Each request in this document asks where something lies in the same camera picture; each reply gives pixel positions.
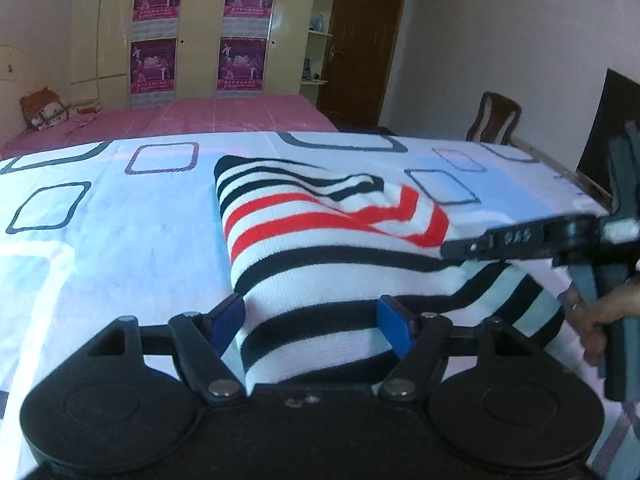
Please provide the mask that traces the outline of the person's right hand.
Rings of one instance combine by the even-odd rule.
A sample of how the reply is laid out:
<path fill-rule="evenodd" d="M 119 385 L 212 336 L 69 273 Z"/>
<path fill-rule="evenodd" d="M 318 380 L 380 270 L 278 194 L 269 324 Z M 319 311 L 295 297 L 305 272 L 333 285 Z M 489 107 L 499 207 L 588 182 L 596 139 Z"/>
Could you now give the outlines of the person's right hand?
<path fill-rule="evenodd" d="M 636 318 L 639 315 L 639 275 L 635 275 L 593 304 L 586 304 L 574 285 L 559 296 L 565 309 L 565 317 L 578 333 L 584 349 L 584 360 L 590 366 L 597 366 L 608 337 L 603 327 L 621 320 Z"/>

